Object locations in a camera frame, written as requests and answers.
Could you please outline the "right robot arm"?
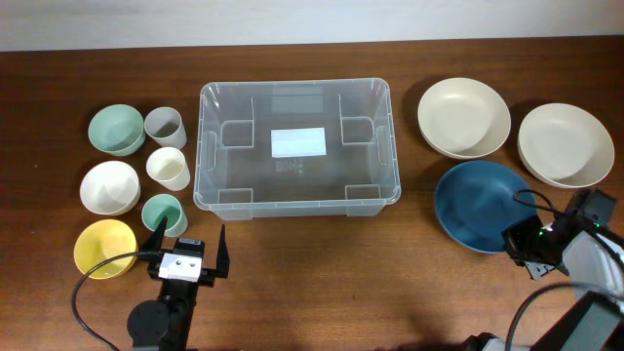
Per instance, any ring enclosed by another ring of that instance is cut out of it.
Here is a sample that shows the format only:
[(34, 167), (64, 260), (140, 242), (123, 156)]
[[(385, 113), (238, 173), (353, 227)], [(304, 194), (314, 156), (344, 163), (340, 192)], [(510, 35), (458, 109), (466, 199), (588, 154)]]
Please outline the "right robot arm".
[(616, 200), (601, 190), (576, 191), (564, 211), (551, 203), (554, 215), (544, 225), (538, 216), (524, 219), (502, 232), (504, 248), (533, 280), (559, 270), (570, 280), (533, 292), (517, 310), (507, 336), (471, 335), (461, 350), (522, 350), (513, 343), (529, 306), (541, 295), (562, 289), (577, 291), (577, 301), (529, 348), (531, 350), (600, 350), (623, 348), (623, 238), (607, 227)]

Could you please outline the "beige plate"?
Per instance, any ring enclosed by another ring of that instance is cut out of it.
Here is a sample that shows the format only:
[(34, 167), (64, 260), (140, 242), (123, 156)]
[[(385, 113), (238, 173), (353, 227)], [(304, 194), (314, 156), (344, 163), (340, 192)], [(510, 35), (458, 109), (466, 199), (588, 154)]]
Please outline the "beige plate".
[(586, 110), (566, 103), (532, 109), (519, 128), (517, 147), (533, 176), (560, 188), (595, 185), (615, 162), (605, 126)]
[(469, 78), (448, 78), (428, 88), (417, 107), (425, 141), (454, 159), (476, 159), (499, 149), (511, 132), (511, 114), (493, 88)]

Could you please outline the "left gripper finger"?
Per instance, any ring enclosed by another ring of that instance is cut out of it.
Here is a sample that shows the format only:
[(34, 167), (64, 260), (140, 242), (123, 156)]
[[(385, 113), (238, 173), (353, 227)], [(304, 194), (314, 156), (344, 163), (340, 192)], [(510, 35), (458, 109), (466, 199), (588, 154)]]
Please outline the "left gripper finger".
[(162, 247), (162, 242), (165, 237), (165, 231), (167, 229), (168, 219), (164, 216), (156, 229), (150, 234), (147, 240), (140, 246), (142, 251), (158, 252)]
[(216, 255), (215, 276), (217, 278), (226, 279), (229, 274), (230, 257), (226, 244), (225, 225), (221, 225), (219, 233), (219, 241)]

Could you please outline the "blue plate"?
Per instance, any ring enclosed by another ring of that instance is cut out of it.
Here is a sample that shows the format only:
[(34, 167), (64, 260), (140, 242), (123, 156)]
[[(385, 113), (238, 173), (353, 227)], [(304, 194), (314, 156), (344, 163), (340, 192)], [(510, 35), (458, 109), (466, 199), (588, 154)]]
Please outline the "blue plate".
[(537, 215), (535, 198), (523, 193), (520, 204), (514, 194), (529, 189), (516, 172), (491, 161), (469, 161), (447, 171), (435, 192), (436, 218), (459, 245), (482, 254), (505, 251), (502, 232)]

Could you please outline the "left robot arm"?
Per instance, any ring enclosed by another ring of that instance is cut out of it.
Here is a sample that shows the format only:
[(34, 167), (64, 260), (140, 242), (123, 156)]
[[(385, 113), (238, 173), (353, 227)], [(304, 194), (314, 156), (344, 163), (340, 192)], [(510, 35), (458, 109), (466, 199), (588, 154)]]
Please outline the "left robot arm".
[(230, 257), (221, 228), (216, 267), (203, 266), (205, 243), (178, 238), (171, 249), (164, 249), (168, 220), (161, 219), (156, 229), (140, 248), (149, 277), (161, 283), (155, 299), (145, 300), (130, 313), (127, 331), (134, 350), (184, 350), (190, 332), (198, 290), (211, 288), (217, 279), (228, 277)]

